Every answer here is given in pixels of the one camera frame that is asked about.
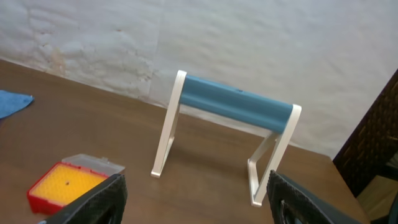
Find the white plastic frame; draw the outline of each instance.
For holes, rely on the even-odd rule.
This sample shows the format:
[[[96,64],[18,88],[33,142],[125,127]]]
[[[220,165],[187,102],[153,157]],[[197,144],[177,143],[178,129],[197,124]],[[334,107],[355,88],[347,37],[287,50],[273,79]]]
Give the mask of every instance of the white plastic frame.
[[[184,81],[187,73],[179,70],[175,79],[172,96],[170,98],[169,107],[167,108],[165,121],[163,124],[162,134],[160,135],[159,146],[156,152],[156,158],[151,176],[159,178],[167,156],[169,155],[170,148],[174,141],[175,128],[177,126],[178,114],[180,112],[180,97]],[[289,120],[286,124],[286,128],[282,134],[271,133],[266,137],[260,146],[254,151],[254,154],[248,159],[248,171],[249,171],[249,185],[251,204],[255,207],[261,207],[262,201],[267,193],[267,183],[271,170],[276,170],[279,166],[280,161],[285,153],[286,147],[289,144],[290,138],[293,135],[297,121],[299,120],[301,113],[301,106],[293,105],[292,113],[290,114]],[[267,169],[262,176],[259,183],[257,176],[257,161],[264,155],[264,153],[273,145],[276,141],[274,150],[271,158],[269,159]]]

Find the transparent lid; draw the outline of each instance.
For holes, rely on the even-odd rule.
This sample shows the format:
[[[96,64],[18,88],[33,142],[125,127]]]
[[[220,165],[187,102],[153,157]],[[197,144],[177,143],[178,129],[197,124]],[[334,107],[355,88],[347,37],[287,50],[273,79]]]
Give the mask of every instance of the transparent lid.
[[[67,157],[62,159],[62,162],[71,163],[75,166],[86,167],[107,176],[119,174],[124,171],[125,168],[124,166],[108,161],[108,158],[102,157],[102,159],[99,159],[86,154],[77,154],[75,156]]]

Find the white backdrop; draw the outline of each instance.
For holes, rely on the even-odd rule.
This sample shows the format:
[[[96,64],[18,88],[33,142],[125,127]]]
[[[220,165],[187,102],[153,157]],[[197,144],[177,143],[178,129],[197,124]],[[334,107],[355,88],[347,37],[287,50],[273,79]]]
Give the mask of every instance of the white backdrop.
[[[397,9],[388,0],[2,0],[0,58],[161,106],[186,70],[301,105],[292,143],[334,157],[398,68]]]

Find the brown table surface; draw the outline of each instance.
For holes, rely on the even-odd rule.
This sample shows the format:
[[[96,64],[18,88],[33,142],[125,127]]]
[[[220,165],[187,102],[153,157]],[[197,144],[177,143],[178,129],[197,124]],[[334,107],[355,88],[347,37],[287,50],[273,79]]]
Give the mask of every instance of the brown table surface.
[[[0,89],[35,97],[0,124],[1,223],[43,219],[30,211],[27,190],[57,161],[79,153],[126,166],[123,223],[272,223],[267,197],[261,208],[249,199],[246,161],[258,136],[182,115],[156,179],[150,171],[165,109],[4,61]],[[289,146],[278,172],[369,222],[329,157]]]

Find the yellow pad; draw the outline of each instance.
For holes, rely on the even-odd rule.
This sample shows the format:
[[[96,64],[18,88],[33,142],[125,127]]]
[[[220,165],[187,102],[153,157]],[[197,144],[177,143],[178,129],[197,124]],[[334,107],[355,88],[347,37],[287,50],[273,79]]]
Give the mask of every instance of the yellow pad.
[[[98,174],[59,164],[30,193],[59,205],[67,205],[105,179]]]

